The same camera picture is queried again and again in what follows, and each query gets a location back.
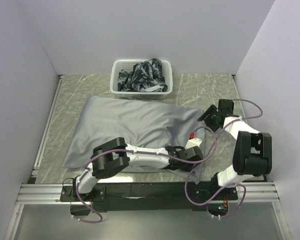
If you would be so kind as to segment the grey pillowcase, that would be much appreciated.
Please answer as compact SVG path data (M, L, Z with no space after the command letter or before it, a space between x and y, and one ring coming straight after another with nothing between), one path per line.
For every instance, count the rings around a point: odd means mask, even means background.
M118 137L141 148L185 147L203 110L157 101L90 96L85 102L62 167L83 168L94 148Z

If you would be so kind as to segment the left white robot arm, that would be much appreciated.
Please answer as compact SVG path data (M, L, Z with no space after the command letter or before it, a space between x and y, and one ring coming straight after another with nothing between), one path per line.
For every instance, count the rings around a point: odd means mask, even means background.
M203 159L201 144L201 139L190 138L185 147L144 148L117 137L93 149L84 172L72 181L72 196L78 201L86 200L99 180L111 178L125 169L137 173L163 170L187 174L195 162Z

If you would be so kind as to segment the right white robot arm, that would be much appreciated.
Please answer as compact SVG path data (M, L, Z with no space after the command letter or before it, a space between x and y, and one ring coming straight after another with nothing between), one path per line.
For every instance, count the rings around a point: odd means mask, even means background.
M218 106L210 105L197 119L213 132L221 129L235 139L232 164L211 178L214 184L209 187L209 193L216 200L227 194L227 188L272 171L272 136L252 128L244 117L235 115L235 101L219 99Z

